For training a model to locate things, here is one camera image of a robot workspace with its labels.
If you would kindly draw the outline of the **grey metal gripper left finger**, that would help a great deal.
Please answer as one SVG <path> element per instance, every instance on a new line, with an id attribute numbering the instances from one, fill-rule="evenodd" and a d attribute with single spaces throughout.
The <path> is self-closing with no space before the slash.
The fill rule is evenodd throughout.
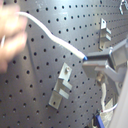
<path id="1" fill-rule="evenodd" d="M 126 74 L 126 67 L 120 67 L 117 71 L 112 69 L 107 61 L 85 61 L 82 65 L 85 74 L 89 78 L 96 78 L 98 73 L 102 73 L 114 82 L 122 83 Z"/>

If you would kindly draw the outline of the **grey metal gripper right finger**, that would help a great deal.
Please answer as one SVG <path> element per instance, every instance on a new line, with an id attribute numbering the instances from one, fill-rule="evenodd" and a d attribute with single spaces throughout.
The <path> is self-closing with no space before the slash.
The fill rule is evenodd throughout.
<path id="1" fill-rule="evenodd" d="M 110 59 L 112 62 L 125 62 L 128 60 L 128 39 L 125 39 L 115 45 L 100 52 L 91 52 L 87 54 L 88 60 Z"/>

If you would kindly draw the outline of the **blurred bare human hand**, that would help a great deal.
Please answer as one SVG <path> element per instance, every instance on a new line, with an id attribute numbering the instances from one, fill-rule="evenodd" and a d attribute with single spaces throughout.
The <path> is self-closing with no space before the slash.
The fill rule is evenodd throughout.
<path id="1" fill-rule="evenodd" d="M 27 19 L 19 16 L 18 5 L 0 6 L 0 73 L 5 73 L 8 63 L 26 45 Z"/>

